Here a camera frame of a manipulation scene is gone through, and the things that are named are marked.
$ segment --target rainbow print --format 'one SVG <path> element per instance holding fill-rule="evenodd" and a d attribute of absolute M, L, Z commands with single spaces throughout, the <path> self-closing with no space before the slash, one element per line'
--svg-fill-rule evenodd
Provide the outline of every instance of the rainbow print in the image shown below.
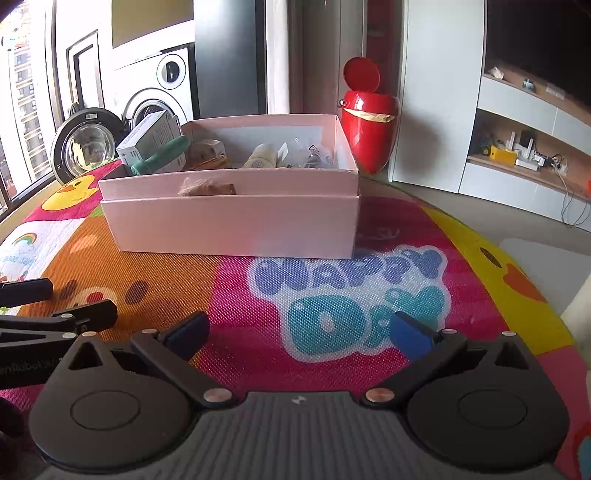
<path fill-rule="evenodd" d="M 31 244 L 35 243 L 35 240 L 37 240 L 37 234 L 30 232 L 30 233 L 25 233 L 24 235 L 21 235 L 14 242 L 12 242 L 12 244 L 16 245 L 19 242 L 26 242 L 28 245 L 31 245 Z"/>

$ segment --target yellow duck print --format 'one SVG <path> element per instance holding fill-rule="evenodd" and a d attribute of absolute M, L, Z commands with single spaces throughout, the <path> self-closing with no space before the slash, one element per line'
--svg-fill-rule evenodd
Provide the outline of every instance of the yellow duck print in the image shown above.
<path fill-rule="evenodd" d="M 428 207 L 423 210 L 460 251 L 509 328 L 534 355 L 572 345 L 562 319 L 509 255 L 446 213 Z"/>
<path fill-rule="evenodd" d="M 74 205 L 78 205 L 99 190 L 98 188 L 90 188 L 90 185 L 94 180 L 94 175 L 83 175 L 66 183 L 62 188 L 51 195 L 43 205 L 41 205 L 41 208 L 49 212 L 55 212 L 57 210 L 65 210 Z"/>

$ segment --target window sill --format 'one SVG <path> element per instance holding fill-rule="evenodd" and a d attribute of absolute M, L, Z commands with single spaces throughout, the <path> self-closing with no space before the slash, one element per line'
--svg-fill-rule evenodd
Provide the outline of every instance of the window sill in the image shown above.
<path fill-rule="evenodd" d="M 6 237 L 22 223 L 22 221 L 39 205 L 47 200 L 51 195 L 61 188 L 57 180 L 53 180 L 49 185 L 43 187 L 35 193 L 22 205 L 13 210 L 6 218 L 0 221 L 0 242 L 4 242 Z"/>

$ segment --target washing machine door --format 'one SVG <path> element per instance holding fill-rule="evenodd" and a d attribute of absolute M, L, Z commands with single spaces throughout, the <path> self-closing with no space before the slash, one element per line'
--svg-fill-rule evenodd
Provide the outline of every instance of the washing machine door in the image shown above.
<path fill-rule="evenodd" d="M 181 125 L 187 123 L 187 115 L 175 98 L 157 88 L 146 88 L 136 93 L 127 102 L 123 116 L 133 129 L 147 115 L 160 111 L 167 111 L 171 115 L 176 115 Z"/>
<path fill-rule="evenodd" d="M 87 108 L 57 130 L 51 145 L 51 169 L 62 184 L 112 161 L 129 128 L 113 112 Z"/>

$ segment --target red trash can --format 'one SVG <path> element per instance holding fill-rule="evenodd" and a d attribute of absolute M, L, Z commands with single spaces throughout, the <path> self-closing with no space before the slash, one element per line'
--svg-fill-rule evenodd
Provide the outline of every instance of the red trash can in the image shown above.
<path fill-rule="evenodd" d="M 374 93 L 379 87 L 378 66 L 370 59 L 354 57 L 343 68 L 351 90 L 340 101 L 341 123 L 351 151 L 363 171 L 373 175 L 388 163 L 400 123 L 400 101 Z"/>

